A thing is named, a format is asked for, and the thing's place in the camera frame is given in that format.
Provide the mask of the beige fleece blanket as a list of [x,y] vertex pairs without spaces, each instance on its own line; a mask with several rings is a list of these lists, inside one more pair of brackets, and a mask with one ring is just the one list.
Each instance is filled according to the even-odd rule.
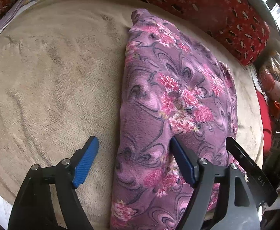
[[95,229],[111,229],[125,51],[132,12],[148,10],[201,42],[230,70],[236,141],[263,164],[263,126],[251,73],[191,22],[137,0],[41,0],[0,34],[0,196],[13,204],[33,164],[56,165],[90,136],[99,150],[77,189]]

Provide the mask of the red cloth at right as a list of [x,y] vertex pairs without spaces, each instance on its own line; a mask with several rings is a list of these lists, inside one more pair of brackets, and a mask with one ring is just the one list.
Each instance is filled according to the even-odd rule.
[[263,125],[263,135],[264,135],[263,153],[264,156],[267,156],[272,146],[272,127],[271,127],[271,119],[269,116],[269,107],[266,103],[264,96],[257,89],[256,89],[256,95],[260,106],[260,116]]

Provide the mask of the purple floral garment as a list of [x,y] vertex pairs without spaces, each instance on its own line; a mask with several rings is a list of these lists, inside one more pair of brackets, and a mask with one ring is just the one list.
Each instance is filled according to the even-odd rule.
[[175,229],[193,189],[170,153],[173,136],[226,166],[237,134],[237,96],[227,65],[201,42],[148,10],[132,12],[125,51],[120,145],[111,229]]

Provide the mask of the doll in plastic wrap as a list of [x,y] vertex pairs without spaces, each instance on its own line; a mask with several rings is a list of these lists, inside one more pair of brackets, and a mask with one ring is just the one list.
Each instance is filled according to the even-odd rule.
[[280,103],[280,55],[273,51],[258,71],[262,90],[273,102]]

